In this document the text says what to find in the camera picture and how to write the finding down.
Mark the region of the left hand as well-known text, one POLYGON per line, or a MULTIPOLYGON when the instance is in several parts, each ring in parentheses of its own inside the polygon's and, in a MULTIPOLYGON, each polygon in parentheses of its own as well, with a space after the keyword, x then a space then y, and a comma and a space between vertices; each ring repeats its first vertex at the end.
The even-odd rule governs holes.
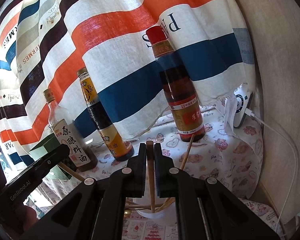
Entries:
POLYGON ((19 239, 36 222, 38 222, 36 211, 27 205, 20 204, 9 213, 6 231, 11 239, 19 239))

